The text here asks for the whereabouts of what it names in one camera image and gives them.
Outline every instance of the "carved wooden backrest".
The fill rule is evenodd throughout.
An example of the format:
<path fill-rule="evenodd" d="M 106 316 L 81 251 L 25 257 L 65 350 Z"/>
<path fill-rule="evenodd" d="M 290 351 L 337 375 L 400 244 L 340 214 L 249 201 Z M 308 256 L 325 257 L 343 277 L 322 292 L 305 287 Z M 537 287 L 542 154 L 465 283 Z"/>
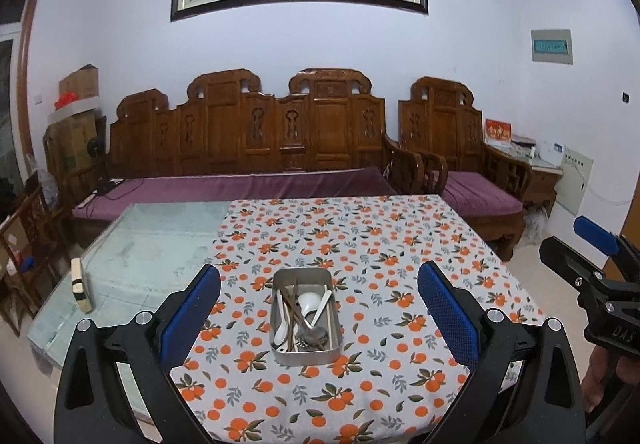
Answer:
<path fill-rule="evenodd" d="M 169 109 L 169 99 L 158 90 L 126 96 L 116 108 L 118 120 L 111 125 L 110 157 L 114 166 L 127 165 L 127 176 L 154 172 L 153 132 L 158 115 Z"/>
<path fill-rule="evenodd" d="M 362 72 L 307 68 L 289 81 L 289 92 L 288 99 L 306 101 L 309 170 L 382 166 L 385 101 L 372 96 Z"/>
<path fill-rule="evenodd" d="M 290 95 L 276 99 L 260 93 L 257 75 L 230 70 L 197 77 L 187 89 L 188 101 L 175 110 L 158 90 L 126 97 L 111 125 L 114 173 L 382 168 L 384 99 L 370 94 L 367 77 L 314 68 L 294 76 L 289 89 Z"/>
<path fill-rule="evenodd" d="M 462 83 L 422 77 L 411 87 L 411 99 L 399 101 L 400 141 L 406 149 L 444 156 L 449 169 L 480 171 L 482 112 Z"/>

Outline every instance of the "wooden armrest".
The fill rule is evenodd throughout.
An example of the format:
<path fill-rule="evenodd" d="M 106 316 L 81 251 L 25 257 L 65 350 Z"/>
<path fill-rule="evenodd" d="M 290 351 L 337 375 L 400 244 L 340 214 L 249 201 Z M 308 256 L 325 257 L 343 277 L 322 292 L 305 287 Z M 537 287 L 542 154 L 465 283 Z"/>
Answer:
<path fill-rule="evenodd" d="M 402 195 L 422 192 L 424 165 L 417 153 L 402 149 L 398 142 L 382 134 L 383 164 L 389 184 Z"/>
<path fill-rule="evenodd" d="M 65 207 L 69 209 L 76 207 L 95 190 L 98 178 L 106 178 L 106 176 L 104 165 L 101 162 L 69 173 L 63 180 L 60 189 Z"/>
<path fill-rule="evenodd" d="M 520 200 L 531 182 L 532 170 L 525 161 L 514 159 L 507 153 L 485 144 L 482 175 Z"/>
<path fill-rule="evenodd" d="M 425 194 L 440 195 L 444 191 L 449 178 L 449 166 L 447 159 L 435 153 L 418 150 L 424 165 L 425 182 L 423 184 Z"/>

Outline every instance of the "metal tray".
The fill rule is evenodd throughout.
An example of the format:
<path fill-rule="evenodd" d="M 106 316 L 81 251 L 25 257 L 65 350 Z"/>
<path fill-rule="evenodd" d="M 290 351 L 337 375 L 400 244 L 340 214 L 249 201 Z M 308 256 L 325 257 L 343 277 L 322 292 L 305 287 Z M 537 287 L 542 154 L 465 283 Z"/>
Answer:
<path fill-rule="evenodd" d="M 320 296 L 324 294 L 324 286 L 333 290 L 329 303 L 327 303 L 325 314 L 328 314 L 331 323 L 332 340 L 327 345 L 332 350 L 315 350 L 311 352 L 278 352 L 273 348 L 275 331 L 280 326 L 280 313 L 276 301 L 277 286 L 286 287 L 291 294 L 294 281 L 298 284 L 298 295 L 303 292 L 316 292 Z M 335 307 L 335 290 L 332 283 L 331 273 L 322 267 L 286 267 L 278 270 L 273 275 L 273 288 L 271 290 L 271 318 L 270 318 L 269 342 L 273 357 L 277 363 L 284 366 L 318 366 L 320 364 L 333 363 L 340 357 L 342 352 L 342 331 L 340 321 L 338 321 L 338 311 Z M 318 326 L 322 326 L 328 331 L 327 316 L 322 315 L 318 320 Z"/>

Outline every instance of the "white box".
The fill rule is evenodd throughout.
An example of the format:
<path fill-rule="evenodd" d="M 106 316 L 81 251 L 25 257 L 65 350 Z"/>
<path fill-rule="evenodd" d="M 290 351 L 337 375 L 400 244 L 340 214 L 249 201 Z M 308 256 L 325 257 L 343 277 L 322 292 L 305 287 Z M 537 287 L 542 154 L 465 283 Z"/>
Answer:
<path fill-rule="evenodd" d="M 90 97 L 75 100 L 60 109 L 55 110 L 53 113 L 49 113 L 47 120 L 49 124 L 55 124 L 60 120 L 67 119 L 76 113 L 82 113 L 92 109 L 100 108 L 100 97 Z"/>
<path fill-rule="evenodd" d="M 564 158 L 565 146 L 557 142 L 547 142 L 545 140 L 540 143 L 538 148 L 538 156 L 553 166 L 560 167 Z"/>

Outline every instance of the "plastic bag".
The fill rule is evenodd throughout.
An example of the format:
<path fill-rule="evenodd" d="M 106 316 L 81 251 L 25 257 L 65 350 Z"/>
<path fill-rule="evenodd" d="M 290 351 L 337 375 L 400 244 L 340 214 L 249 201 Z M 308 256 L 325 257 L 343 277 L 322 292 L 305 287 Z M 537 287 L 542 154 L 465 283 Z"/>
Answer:
<path fill-rule="evenodd" d="M 538 245 L 545 237 L 548 216 L 546 209 L 541 205 L 530 208 L 524 215 L 524 233 L 520 238 L 519 246 Z"/>
<path fill-rule="evenodd" d="M 49 210 L 55 209 L 58 205 L 60 193 L 54 176 L 47 170 L 39 168 L 36 164 L 36 160 L 33 158 L 33 155 L 27 155 L 27 170 L 29 171 L 29 176 L 33 175 L 36 171 L 38 172 L 38 181 L 42 186 L 44 201 L 47 202 Z"/>

